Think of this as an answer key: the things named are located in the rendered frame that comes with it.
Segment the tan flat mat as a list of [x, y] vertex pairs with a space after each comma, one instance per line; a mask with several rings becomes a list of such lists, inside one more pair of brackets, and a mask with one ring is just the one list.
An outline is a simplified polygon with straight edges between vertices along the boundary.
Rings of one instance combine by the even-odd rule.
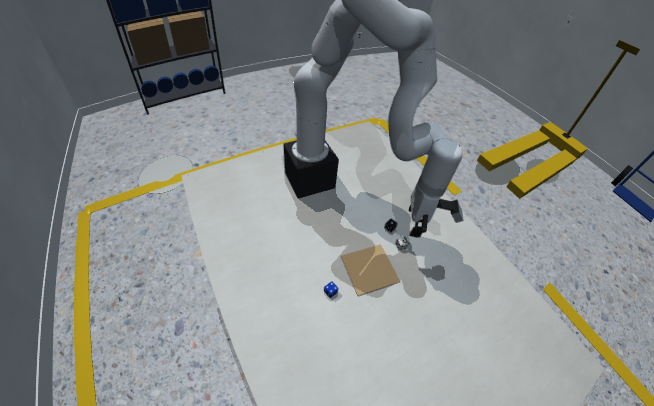
[[400, 282], [382, 245], [341, 256], [357, 296]]

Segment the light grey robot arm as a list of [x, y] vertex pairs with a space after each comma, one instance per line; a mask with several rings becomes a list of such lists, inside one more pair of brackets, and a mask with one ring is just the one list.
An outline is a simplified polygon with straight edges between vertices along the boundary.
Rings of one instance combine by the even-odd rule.
[[413, 126], [418, 105], [437, 82], [435, 32], [427, 13], [408, 8], [400, 0], [335, 0], [331, 5], [313, 41], [312, 58], [294, 79], [297, 142], [292, 153], [303, 162], [327, 157], [326, 92], [348, 57], [360, 24], [398, 52], [400, 86], [388, 116], [392, 151], [401, 161], [429, 154], [418, 185], [427, 195], [441, 196], [463, 153], [437, 124]]

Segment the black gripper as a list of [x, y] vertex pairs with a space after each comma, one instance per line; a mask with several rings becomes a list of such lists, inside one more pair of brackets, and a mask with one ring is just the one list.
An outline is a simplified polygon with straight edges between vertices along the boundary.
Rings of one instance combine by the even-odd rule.
[[[409, 212], [411, 212], [412, 220], [413, 222], [416, 222], [415, 227], [413, 227], [410, 232], [410, 236], [412, 237], [421, 237], [422, 233], [427, 231], [427, 223], [429, 223], [433, 217], [440, 197], [444, 195], [443, 194], [438, 197], [427, 195], [420, 189], [419, 185], [418, 187], [417, 185], [418, 184], [416, 184], [411, 195], [411, 205], [409, 207]], [[419, 222], [422, 223], [421, 227], [418, 226]]]

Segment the grey die with black pips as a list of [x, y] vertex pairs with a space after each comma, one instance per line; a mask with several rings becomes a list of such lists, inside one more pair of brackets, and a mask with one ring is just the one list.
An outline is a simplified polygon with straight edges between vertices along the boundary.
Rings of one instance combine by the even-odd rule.
[[398, 250], [406, 249], [408, 244], [409, 243], [408, 243], [406, 237], [398, 238], [397, 241], [396, 241], [396, 245], [397, 245]]

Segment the blue die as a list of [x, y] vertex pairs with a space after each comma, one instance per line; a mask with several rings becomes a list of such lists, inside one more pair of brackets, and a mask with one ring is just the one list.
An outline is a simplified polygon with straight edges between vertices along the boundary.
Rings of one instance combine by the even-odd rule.
[[331, 281], [324, 287], [324, 292], [331, 298], [336, 293], [338, 293], [338, 287]]

